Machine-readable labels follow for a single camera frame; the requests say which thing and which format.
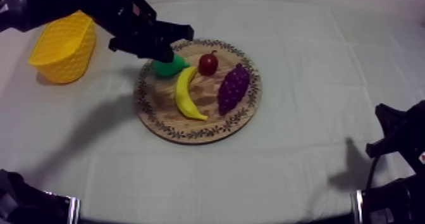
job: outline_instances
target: toy lime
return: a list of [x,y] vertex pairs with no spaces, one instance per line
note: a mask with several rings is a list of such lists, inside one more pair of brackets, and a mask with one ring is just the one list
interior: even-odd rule
[[183,68],[189,67],[190,64],[186,63],[183,57],[174,54],[173,62],[171,63],[163,63],[157,60],[152,61],[152,68],[154,72],[162,77],[169,77],[177,74]]

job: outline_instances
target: wooden plate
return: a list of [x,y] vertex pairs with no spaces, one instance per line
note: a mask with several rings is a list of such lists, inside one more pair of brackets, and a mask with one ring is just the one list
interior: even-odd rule
[[[203,54],[216,50],[219,67],[211,77],[196,74],[189,87],[189,95],[207,121],[185,118],[175,103],[175,84],[178,75],[159,78],[148,61],[135,84],[136,111],[143,124],[156,135],[179,144],[200,145],[214,142],[240,130],[254,115],[261,100],[261,79],[253,62],[245,53],[219,40],[180,40],[173,45],[175,53],[197,66]],[[238,106],[224,116],[218,114],[217,94],[228,72],[237,63],[250,73],[250,85]]]

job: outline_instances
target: yellow basket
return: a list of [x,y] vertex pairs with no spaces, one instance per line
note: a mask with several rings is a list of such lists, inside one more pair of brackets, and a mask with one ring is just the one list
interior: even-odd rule
[[51,82],[67,84],[83,76],[95,42],[93,20],[77,11],[46,26],[29,63]]

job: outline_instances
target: toy banana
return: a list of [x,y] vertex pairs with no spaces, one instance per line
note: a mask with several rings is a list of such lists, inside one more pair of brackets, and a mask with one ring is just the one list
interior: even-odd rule
[[202,115],[192,99],[189,96],[189,85],[197,72],[196,67],[188,67],[184,69],[178,77],[176,84],[176,103],[178,109],[188,118],[199,119],[205,121],[208,116]]

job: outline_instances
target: white tablecloth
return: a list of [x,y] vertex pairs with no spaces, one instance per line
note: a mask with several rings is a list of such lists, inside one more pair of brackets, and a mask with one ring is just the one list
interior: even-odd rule
[[[253,119],[201,147],[150,133],[133,111],[144,59],[98,41],[87,73],[50,85],[27,64],[0,97],[0,167],[82,199],[88,218],[131,223],[276,223],[350,209],[381,138],[374,106],[425,96],[425,30],[345,9],[267,1],[156,4],[159,20],[245,51],[263,84]],[[382,159],[376,184],[408,175]]]

